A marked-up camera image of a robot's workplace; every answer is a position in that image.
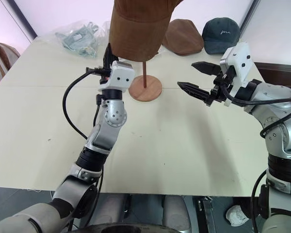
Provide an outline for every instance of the brown hat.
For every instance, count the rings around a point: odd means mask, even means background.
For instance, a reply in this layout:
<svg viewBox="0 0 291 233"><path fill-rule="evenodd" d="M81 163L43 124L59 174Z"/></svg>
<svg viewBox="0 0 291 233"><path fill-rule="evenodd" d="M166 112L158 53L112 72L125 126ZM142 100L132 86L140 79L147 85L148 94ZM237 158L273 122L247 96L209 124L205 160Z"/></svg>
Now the brown hat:
<svg viewBox="0 0 291 233"><path fill-rule="evenodd" d="M136 62L154 57L181 1L114 0L109 35L112 53Z"/></svg>
<svg viewBox="0 0 291 233"><path fill-rule="evenodd" d="M204 40L188 19L175 19L169 23L163 45L179 56L201 52Z"/></svg>

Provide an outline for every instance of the white table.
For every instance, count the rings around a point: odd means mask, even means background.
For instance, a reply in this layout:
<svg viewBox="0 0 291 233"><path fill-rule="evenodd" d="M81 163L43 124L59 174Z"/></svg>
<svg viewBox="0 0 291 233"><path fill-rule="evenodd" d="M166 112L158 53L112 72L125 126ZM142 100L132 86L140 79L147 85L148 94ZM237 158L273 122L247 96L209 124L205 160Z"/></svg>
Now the white table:
<svg viewBox="0 0 291 233"><path fill-rule="evenodd" d="M0 187L54 190L77 159L85 140L66 122L62 97L67 86L102 65L35 40L0 83ZM220 55L179 57L162 50L147 72L162 82L152 102L123 101L128 120L105 164L102 192L249 196L267 167L259 123L237 106L207 107L188 96L177 81L210 90L214 76L192 62L219 63ZM136 75L142 64L131 62ZM260 79L257 68L250 79ZM98 76L89 76L67 99L72 121L91 131Z"/></svg>

